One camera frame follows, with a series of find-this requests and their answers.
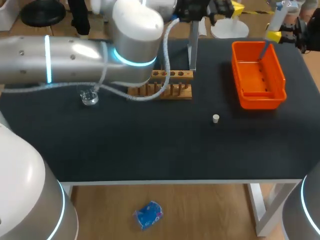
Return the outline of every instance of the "black tabletop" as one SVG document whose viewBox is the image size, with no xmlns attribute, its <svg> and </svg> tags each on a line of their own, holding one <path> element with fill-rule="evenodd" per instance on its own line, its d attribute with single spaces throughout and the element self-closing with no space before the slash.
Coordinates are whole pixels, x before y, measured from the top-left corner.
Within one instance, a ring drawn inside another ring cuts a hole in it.
<svg viewBox="0 0 320 240">
<path fill-rule="evenodd" d="M 320 95 L 301 54 L 275 46 L 287 99 L 277 110 L 247 111 L 232 42 L 199 40 L 192 100 L 132 102 L 101 90 L 87 108 L 65 87 L 3 94 L 0 110 L 62 182 L 303 178 L 320 158 Z M 171 41 L 169 52 L 171 69 L 188 67 L 185 40 Z"/>
</svg>

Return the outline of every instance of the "orange basket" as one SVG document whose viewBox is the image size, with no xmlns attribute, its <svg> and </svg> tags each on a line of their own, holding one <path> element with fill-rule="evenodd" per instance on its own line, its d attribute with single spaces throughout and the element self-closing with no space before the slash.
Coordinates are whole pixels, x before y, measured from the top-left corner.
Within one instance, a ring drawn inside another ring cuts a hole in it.
<svg viewBox="0 0 320 240">
<path fill-rule="evenodd" d="M 287 98 L 285 76 L 274 46 L 259 55 L 264 41 L 235 41 L 232 44 L 232 70 L 240 104 L 244 109 L 276 109 Z"/>
</svg>

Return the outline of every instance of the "small white cylinder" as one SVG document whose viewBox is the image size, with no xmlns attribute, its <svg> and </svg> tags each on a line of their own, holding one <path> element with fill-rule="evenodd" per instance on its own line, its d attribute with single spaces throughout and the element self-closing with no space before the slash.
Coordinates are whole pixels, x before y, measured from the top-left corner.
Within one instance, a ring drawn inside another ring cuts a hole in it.
<svg viewBox="0 0 320 240">
<path fill-rule="evenodd" d="M 217 124 L 219 121 L 220 116 L 218 114 L 215 114 L 212 116 L 212 121 L 214 124 Z"/>
</svg>

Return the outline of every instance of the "white cable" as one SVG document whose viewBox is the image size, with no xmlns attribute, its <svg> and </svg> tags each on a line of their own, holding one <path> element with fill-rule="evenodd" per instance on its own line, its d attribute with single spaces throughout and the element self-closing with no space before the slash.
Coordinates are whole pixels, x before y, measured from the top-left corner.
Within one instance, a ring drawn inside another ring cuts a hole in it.
<svg viewBox="0 0 320 240">
<path fill-rule="evenodd" d="M 163 37 L 163 55 L 164 55 L 164 69 L 167 72 L 167 75 L 165 77 L 165 81 L 163 86 L 160 88 L 158 92 L 151 96 L 131 96 L 129 94 L 124 93 L 123 91 L 117 90 L 111 86 L 101 84 L 99 87 L 102 89 L 106 89 L 116 95 L 119 95 L 121 97 L 124 97 L 129 100 L 133 101 L 149 101 L 153 100 L 157 97 L 159 97 L 165 90 L 167 85 L 169 84 L 170 80 L 170 60 L 169 60 L 169 53 L 168 53 L 168 38 L 169 38 L 169 33 L 170 30 L 177 24 L 179 23 L 179 18 L 173 20 L 169 26 L 167 27 L 164 37 Z M 102 45 L 103 50 L 105 51 L 103 54 L 107 55 L 107 51 L 105 50 L 105 45 Z M 102 71 L 102 76 L 100 78 L 99 83 L 101 82 L 101 79 L 104 80 L 103 75 L 105 77 L 105 74 L 107 73 L 107 67 L 105 67 Z M 8 94 L 17 94 L 17 93 L 31 93 L 31 92 L 36 92 L 36 91 L 41 91 L 41 90 L 46 90 L 46 89 L 53 89 L 53 88 L 60 88 L 60 87 L 67 87 L 67 86 L 77 86 L 77 85 L 86 85 L 86 86 L 96 86 L 96 82 L 62 82 L 62 83 L 54 83 L 54 84 L 48 84 L 48 85 L 43 85 L 43 86 L 35 86 L 35 87 L 30 87 L 30 88 L 18 88 L 18 89 L 3 89 L 3 93 L 8 93 Z"/>
<path fill-rule="evenodd" d="M 103 52 L 103 70 L 102 70 L 102 74 L 100 77 L 99 82 L 94 86 L 94 90 L 96 92 L 99 91 L 99 88 L 101 87 L 101 85 L 103 84 L 106 75 L 107 75 L 107 68 L 108 68 L 108 49 L 107 49 L 107 44 L 105 41 L 101 42 L 102 45 L 102 52 Z"/>
</svg>

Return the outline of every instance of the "blue package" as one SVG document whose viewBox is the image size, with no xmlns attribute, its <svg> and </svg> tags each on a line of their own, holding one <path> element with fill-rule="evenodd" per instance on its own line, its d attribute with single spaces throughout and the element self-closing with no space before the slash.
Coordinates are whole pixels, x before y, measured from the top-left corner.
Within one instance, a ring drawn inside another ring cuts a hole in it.
<svg viewBox="0 0 320 240">
<path fill-rule="evenodd" d="M 151 201 L 139 211 L 135 211 L 133 215 L 136 217 L 141 229 L 145 230 L 158 222 L 164 213 L 162 212 L 162 208 L 158 203 Z"/>
</svg>

